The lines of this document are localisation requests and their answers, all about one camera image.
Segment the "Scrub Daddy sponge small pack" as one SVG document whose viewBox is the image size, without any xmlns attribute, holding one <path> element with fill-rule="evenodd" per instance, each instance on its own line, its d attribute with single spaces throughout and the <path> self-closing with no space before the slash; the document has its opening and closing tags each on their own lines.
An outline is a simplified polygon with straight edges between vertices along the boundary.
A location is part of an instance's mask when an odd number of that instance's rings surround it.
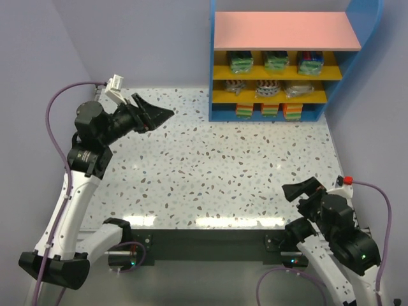
<svg viewBox="0 0 408 306">
<path fill-rule="evenodd" d="M 286 103 L 282 112 L 286 121 L 299 121 L 302 117 L 303 104 Z"/>
</svg>

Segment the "pink striped sponge pack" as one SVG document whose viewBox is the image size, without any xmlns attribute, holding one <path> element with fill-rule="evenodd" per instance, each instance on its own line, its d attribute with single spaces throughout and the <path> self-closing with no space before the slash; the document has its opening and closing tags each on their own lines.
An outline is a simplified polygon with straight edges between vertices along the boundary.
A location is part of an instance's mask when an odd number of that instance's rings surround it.
<svg viewBox="0 0 408 306">
<path fill-rule="evenodd" d="M 281 91 L 281 83 L 278 80 L 258 80 L 256 82 L 256 97 L 271 98 Z"/>
<path fill-rule="evenodd" d="M 225 80 L 224 90 L 238 96 L 246 88 L 246 85 L 245 80 Z"/>
</svg>

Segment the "grey mesh sponge pack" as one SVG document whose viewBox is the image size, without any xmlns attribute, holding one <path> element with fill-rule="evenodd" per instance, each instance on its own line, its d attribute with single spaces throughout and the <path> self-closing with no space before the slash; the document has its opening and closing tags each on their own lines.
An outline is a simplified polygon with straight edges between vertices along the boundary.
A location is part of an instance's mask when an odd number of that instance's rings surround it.
<svg viewBox="0 0 408 306">
<path fill-rule="evenodd" d="M 314 86 L 309 80 L 286 80 L 283 82 L 283 88 L 288 99 L 314 92 Z"/>
</svg>

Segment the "Vileda sponge pack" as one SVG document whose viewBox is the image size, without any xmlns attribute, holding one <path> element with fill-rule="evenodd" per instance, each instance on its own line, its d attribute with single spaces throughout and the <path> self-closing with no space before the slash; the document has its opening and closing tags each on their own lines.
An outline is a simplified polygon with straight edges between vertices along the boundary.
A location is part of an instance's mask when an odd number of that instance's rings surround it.
<svg viewBox="0 0 408 306">
<path fill-rule="evenodd" d="M 284 71 L 289 65 L 286 51 L 262 51 L 262 56 L 267 71 Z"/>
<path fill-rule="evenodd" d="M 232 73 L 248 73 L 253 67 L 254 59 L 251 51 L 227 51 L 226 55 Z"/>
<path fill-rule="evenodd" d="M 298 51 L 297 70 L 300 75 L 319 76 L 324 66 L 322 51 Z"/>
</svg>

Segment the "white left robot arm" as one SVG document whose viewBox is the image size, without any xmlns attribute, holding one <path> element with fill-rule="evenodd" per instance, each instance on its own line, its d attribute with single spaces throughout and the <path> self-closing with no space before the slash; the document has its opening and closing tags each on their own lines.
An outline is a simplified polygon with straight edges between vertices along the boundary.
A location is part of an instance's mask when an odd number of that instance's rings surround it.
<svg viewBox="0 0 408 306">
<path fill-rule="evenodd" d="M 114 113 L 107 113 L 97 101 L 77 108 L 68 170 L 52 218 L 34 250 L 23 252 L 18 261 L 36 280 L 77 290 L 95 260 L 112 247 L 133 241 L 130 223 L 112 217 L 91 236 L 77 241 L 88 204 L 113 156 L 110 145 L 133 131 L 153 131 L 175 114 L 138 94 L 132 98 L 133 104 L 120 103 Z"/>
</svg>

